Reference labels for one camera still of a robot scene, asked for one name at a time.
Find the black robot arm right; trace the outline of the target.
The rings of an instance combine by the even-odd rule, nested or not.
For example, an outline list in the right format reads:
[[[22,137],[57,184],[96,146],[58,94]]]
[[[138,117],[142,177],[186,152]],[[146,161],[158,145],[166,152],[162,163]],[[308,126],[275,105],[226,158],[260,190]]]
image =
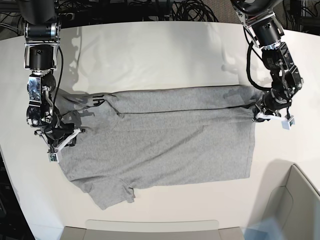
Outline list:
[[[17,5],[24,23],[24,68],[30,70],[27,123],[35,134],[46,138],[50,152],[57,147],[75,144],[73,123],[64,123],[56,107],[60,81],[54,77],[60,48],[61,21],[54,0],[19,0]]]

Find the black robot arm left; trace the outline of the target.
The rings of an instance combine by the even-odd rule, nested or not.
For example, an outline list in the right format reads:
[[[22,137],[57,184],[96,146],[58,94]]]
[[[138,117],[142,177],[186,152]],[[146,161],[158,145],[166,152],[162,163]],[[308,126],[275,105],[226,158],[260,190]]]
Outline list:
[[[279,1],[233,0],[231,4],[242,24],[244,35],[251,38],[246,55],[248,81],[263,92],[255,104],[253,121],[280,120],[283,127],[289,129],[294,124],[294,117],[290,113],[282,117],[280,110],[288,110],[291,107],[292,98],[302,89],[304,80],[287,44],[281,40],[284,29],[274,12],[274,7]],[[270,71],[270,87],[258,85],[251,77],[251,52],[254,47],[261,50],[261,61]]]

